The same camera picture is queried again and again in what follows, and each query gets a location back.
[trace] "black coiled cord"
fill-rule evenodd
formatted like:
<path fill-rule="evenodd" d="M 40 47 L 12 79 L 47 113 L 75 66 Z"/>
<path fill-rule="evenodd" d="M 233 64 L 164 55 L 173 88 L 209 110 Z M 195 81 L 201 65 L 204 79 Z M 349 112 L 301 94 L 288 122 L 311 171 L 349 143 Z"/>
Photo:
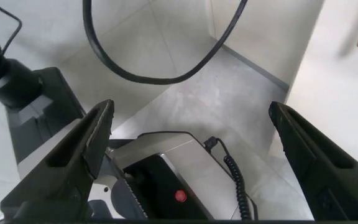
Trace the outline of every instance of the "black coiled cord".
<path fill-rule="evenodd" d="M 251 220 L 251 212 L 249 211 L 248 199 L 246 194 L 246 185 L 244 183 L 244 178 L 242 177 L 240 168 L 237 166 L 233 157 L 230 156 L 228 149 L 226 148 L 223 141 L 219 138 L 216 138 L 218 142 L 221 143 L 226 156 L 223 161 L 227 165 L 232 175 L 234 182 L 236 183 L 236 195 L 237 201 L 239 203 L 239 210 L 241 214 L 241 220 Z"/>
<path fill-rule="evenodd" d="M 131 72 L 125 71 L 119 65 L 117 65 L 109 55 L 104 51 L 102 45 L 99 43 L 98 37 L 96 36 L 96 32 L 93 27 L 93 20 L 92 20 L 92 0 L 83 0 L 83 20 L 84 20 L 84 28 L 86 37 L 88 38 L 89 44 L 93 50 L 93 52 L 98 56 L 100 61 L 104 63 L 105 66 L 108 67 L 111 71 L 115 74 L 119 75 L 120 77 L 136 83 L 144 83 L 144 84 L 153 84 L 153 85 L 171 85 L 183 82 L 198 71 L 200 71 L 204 65 L 206 65 L 209 60 L 216 54 L 216 52 L 222 47 L 223 43 L 229 37 L 230 33 L 232 32 L 234 26 L 236 26 L 237 21 L 239 20 L 242 11 L 244 10 L 248 0 L 241 0 L 239 7 L 237 8 L 236 12 L 233 15 L 228 27 L 224 31 L 222 37 L 216 42 L 215 46 L 208 52 L 207 55 L 189 72 L 175 78 L 151 78 L 151 77 L 143 77 L 140 75 L 132 74 Z"/>

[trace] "baseboard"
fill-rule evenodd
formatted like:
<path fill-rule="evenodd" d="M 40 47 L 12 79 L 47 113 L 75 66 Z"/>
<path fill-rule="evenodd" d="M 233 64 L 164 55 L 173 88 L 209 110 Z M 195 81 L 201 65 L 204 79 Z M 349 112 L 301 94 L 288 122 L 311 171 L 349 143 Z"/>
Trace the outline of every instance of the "baseboard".
<path fill-rule="evenodd" d="M 223 49 L 227 50 L 230 54 L 238 58 L 241 62 L 244 62 L 246 65 L 254 69 L 255 71 L 259 72 L 261 75 L 272 81 L 274 84 L 278 85 L 281 89 L 285 92 L 288 91 L 290 88 L 285 82 L 281 81 L 279 78 L 275 77 L 274 75 L 270 74 L 268 71 L 264 70 L 263 68 L 256 65 L 254 62 L 246 59 L 244 56 L 237 53 L 235 50 L 231 49 L 230 47 L 223 45 Z"/>

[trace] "black panel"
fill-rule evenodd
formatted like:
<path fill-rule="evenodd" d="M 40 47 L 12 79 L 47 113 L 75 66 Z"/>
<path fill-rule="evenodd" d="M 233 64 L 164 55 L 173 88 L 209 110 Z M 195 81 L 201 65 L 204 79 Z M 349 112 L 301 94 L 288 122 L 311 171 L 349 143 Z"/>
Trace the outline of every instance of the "black panel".
<path fill-rule="evenodd" d="M 66 125 L 83 117 L 82 107 L 59 69 L 33 73 L 42 79 L 42 94 L 21 110 L 6 108 L 17 163 Z"/>
<path fill-rule="evenodd" d="M 358 162 L 292 108 L 273 102 L 269 115 L 314 218 L 358 220 Z"/>
<path fill-rule="evenodd" d="M 196 200 L 160 156 L 136 162 L 124 172 L 134 177 L 128 183 L 149 218 L 207 219 Z M 178 190 L 186 193 L 184 202 L 175 198 Z"/>

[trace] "white wall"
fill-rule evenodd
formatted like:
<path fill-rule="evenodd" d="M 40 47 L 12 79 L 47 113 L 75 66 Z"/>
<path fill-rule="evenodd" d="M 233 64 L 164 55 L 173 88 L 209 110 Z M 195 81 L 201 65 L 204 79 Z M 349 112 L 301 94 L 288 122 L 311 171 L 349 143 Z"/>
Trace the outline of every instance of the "white wall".
<path fill-rule="evenodd" d="M 358 160 L 358 0 L 325 1 L 287 105 Z M 282 152 L 275 139 L 272 154 Z"/>
<path fill-rule="evenodd" d="M 214 30 L 222 36 L 240 0 L 207 0 Z M 298 70 L 323 0 L 249 0 L 225 43 L 290 85 Z"/>

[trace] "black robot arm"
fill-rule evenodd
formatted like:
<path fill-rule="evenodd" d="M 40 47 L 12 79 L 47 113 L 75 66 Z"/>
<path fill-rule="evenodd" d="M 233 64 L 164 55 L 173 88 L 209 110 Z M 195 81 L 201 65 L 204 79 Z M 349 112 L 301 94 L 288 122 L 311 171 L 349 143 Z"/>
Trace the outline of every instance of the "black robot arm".
<path fill-rule="evenodd" d="M 269 115 L 315 220 L 358 220 L 358 162 L 294 109 Z"/>

